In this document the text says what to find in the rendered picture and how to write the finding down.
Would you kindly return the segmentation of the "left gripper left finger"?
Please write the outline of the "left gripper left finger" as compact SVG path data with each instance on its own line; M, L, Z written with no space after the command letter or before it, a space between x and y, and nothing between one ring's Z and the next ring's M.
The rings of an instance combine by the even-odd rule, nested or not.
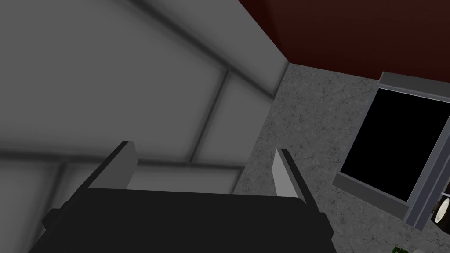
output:
M135 143L123 141L88 177L87 187L127 189L137 163Z

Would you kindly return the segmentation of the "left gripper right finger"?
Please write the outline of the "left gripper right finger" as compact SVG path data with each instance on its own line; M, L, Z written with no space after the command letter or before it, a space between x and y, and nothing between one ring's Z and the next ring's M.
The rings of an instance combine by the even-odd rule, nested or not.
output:
M272 163L272 176L278 197L292 197L306 203L301 183L304 180L289 151L278 148Z

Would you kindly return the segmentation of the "grey microwave with black door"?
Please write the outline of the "grey microwave with black door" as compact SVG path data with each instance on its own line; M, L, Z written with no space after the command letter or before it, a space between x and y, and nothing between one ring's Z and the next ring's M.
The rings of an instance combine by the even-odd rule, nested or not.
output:
M332 185L423 230L450 179L450 83L382 73Z

